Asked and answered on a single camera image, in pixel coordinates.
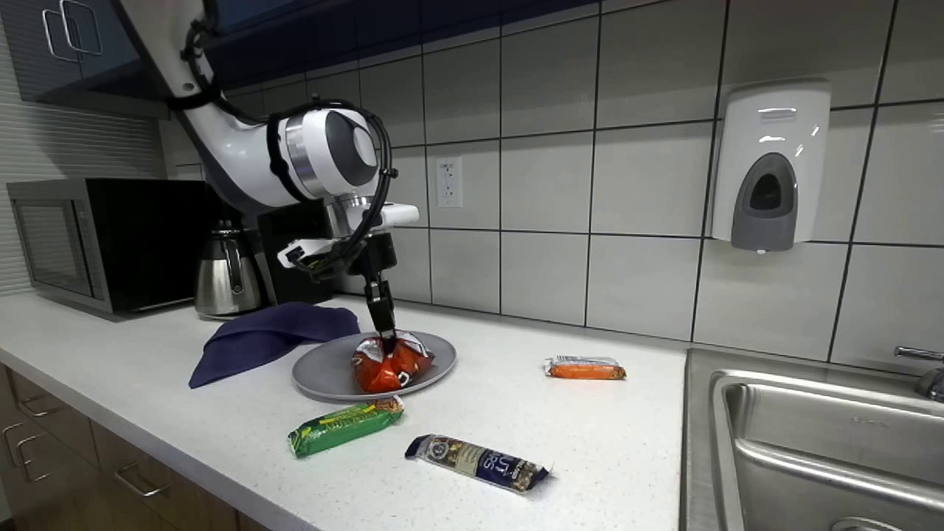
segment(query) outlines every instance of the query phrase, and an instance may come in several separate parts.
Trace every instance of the gray plate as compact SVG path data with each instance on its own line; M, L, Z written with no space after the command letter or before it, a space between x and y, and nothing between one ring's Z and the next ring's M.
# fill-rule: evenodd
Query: gray plate
M365 335L368 333L355 333L355 335L341 335L334 341L322 341L312 350L306 350L291 369L294 386L304 394L319 397L319 401L375 401L383 394L422 392L422 389L433 386L437 379L449 378L449 372L456 363L452 341L431 335L431 333L412 333L427 350L433 350L431 369L422 378L417 378L406 389L363 392L355 379L350 353Z

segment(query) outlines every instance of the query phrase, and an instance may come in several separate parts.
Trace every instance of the wall outlet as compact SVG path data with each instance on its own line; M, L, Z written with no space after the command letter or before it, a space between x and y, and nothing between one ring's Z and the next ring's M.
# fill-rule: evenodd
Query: wall outlet
M464 158L452 155L452 158L437 158L437 202L440 208L461 208L465 205L465 170L464 170Z

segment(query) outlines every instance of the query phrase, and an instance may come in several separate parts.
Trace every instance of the snack bar wrapper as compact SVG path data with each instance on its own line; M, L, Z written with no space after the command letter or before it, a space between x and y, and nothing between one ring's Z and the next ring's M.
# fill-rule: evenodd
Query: snack bar wrapper
M288 441L294 457L306 457L306 454L319 454L334 445L378 432L394 425L400 414L403 414L403 407L397 397L355 403L355 407L299 425L299 431L288 432Z
M543 372L567 379L625 379L613 355L551 355Z
M440 463L445 469L455 469L468 476L481 476L487 484L510 485L517 491L527 491L536 484L548 479L551 471L527 463L514 454L502 454L483 445L473 445L464 438L449 438L449 437L417 437L406 448L406 457L422 457L431 463Z

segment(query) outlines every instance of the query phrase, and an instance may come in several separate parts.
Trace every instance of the red object on plate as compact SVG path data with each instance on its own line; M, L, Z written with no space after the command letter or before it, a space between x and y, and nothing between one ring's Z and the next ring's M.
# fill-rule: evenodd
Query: red object on plate
M355 379L365 392L393 392L411 386L431 369L433 353L411 333L394 333L394 348L383 353L381 335L368 335L355 350Z

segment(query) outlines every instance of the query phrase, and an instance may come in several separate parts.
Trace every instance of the microwave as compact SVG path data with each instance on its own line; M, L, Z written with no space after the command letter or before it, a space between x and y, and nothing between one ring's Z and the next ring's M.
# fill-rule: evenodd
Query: microwave
M8 183L32 288L98 316L188 304L228 205L188 180Z

